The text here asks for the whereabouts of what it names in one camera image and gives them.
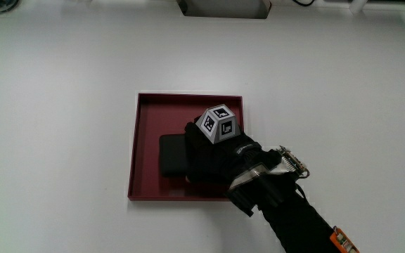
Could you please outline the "person's right hand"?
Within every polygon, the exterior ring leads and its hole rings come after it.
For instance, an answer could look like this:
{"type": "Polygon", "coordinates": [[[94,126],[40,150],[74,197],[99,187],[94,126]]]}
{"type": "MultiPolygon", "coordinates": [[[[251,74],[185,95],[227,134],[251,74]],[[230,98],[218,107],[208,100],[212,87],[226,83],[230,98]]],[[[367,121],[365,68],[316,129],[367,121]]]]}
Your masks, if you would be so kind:
{"type": "Polygon", "coordinates": [[[206,109],[185,126],[190,182],[232,183],[257,164],[273,168],[281,163],[275,150],[262,146],[241,131],[236,115],[224,104],[206,109]]]}

